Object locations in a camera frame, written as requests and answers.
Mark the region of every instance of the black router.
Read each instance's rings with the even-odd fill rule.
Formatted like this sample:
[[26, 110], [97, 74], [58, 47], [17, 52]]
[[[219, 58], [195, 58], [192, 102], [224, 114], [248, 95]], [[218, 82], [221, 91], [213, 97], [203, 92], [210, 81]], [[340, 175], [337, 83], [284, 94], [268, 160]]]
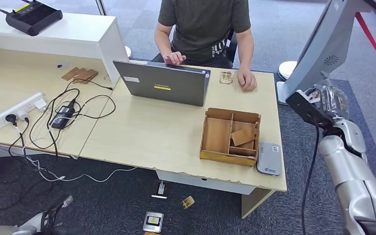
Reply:
[[9, 26], [28, 34], [37, 36], [48, 26], [61, 20], [63, 13], [39, 1], [27, 1], [27, 4], [18, 9], [7, 12], [0, 9], [0, 12], [6, 14], [6, 22]]

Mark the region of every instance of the speaker grille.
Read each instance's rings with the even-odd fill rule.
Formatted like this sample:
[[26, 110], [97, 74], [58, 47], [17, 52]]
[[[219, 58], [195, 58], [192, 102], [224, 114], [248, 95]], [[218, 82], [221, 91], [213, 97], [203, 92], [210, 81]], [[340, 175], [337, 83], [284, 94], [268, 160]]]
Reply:
[[336, 55], [330, 55], [324, 60], [324, 64], [327, 66], [331, 66], [336, 64], [339, 61], [339, 57]]

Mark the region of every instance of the wooden desk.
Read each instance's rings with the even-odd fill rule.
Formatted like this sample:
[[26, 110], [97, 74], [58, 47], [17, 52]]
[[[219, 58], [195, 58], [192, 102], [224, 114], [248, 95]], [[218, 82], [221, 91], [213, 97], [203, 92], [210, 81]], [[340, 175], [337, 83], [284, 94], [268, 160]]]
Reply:
[[160, 179], [226, 191], [242, 196], [245, 218], [275, 191], [286, 191], [286, 177], [257, 172], [255, 167], [199, 159], [205, 111], [209, 107], [261, 114], [260, 140], [282, 145], [274, 78], [255, 72], [258, 88], [241, 91], [235, 82], [220, 84], [222, 69], [211, 69], [204, 107], [132, 96], [120, 80], [111, 98], [114, 114], [98, 120], [80, 156], [156, 170]]
[[[60, 70], [56, 67], [60, 62], [68, 62], [69, 66]], [[49, 102], [64, 91], [69, 81], [61, 79], [61, 76], [74, 67], [96, 70], [99, 74], [93, 81], [104, 86], [112, 86], [110, 80], [106, 79], [106, 69], [99, 59], [0, 49], [0, 113], [31, 97], [37, 92], [45, 93], [47, 102]], [[79, 88], [81, 91], [79, 100], [83, 101], [98, 94], [110, 95], [112, 92], [91, 83], [86, 85], [72, 84], [69, 88]], [[71, 100], [75, 94], [76, 92], [71, 92], [69, 95], [65, 96], [64, 100]], [[99, 116], [106, 102], [107, 98], [103, 97], [89, 102], [88, 115]], [[30, 112], [29, 119], [31, 123], [34, 123], [41, 114], [42, 113], [38, 110]], [[46, 135], [47, 128], [45, 123], [46, 121], [39, 122], [36, 128], [37, 132], [34, 132], [34, 134], [37, 134], [36, 136], [43, 137]], [[70, 128], [62, 131], [57, 143], [59, 153], [78, 156], [95, 123], [96, 120], [83, 117]], [[18, 121], [18, 124], [21, 130], [25, 128], [25, 122]], [[0, 144], [10, 145], [18, 137], [19, 135], [12, 125], [0, 129]], [[29, 141], [28, 136], [25, 136], [25, 141], [28, 148], [37, 149]], [[40, 146], [45, 146], [52, 142], [50, 137], [47, 136], [45, 140], [37, 141], [37, 143]], [[54, 148], [51, 147], [45, 151], [53, 153]]]

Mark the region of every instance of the white power strip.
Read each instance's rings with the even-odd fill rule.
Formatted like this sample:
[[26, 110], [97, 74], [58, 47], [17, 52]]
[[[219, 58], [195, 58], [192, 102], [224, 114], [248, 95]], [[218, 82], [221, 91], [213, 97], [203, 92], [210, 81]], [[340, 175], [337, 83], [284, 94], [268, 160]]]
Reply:
[[40, 109], [41, 111], [45, 111], [46, 105], [47, 104], [44, 101], [44, 94], [42, 94], [41, 92], [36, 93], [30, 98], [22, 101], [21, 103], [1, 113], [0, 114], [0, 129], [10, 124], [10, 122], [5, 120], [5, 117], [7, 115], [14, 114], [17, 116], [17, 119], [18, 119], [19, 118], [18, 113], [20, 112], [29, 113], [36, 108]]

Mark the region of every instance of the man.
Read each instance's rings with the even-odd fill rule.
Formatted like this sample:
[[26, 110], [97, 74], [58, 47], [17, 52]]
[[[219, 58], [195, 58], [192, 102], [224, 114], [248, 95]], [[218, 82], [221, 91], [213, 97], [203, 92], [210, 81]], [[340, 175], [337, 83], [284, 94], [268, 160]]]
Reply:
[[[174, 25], [170, 43], [169, 34]], [[250, 72], [254, 49], [250, 27], [248, 0], [162, 0], [155, 42], [167, 64], [231, 69], [233, 64], [227, 58], [226, 42], [233, 28], [240, 58], [238, 82], [243, 91], [251, 91], [257, 84]]]

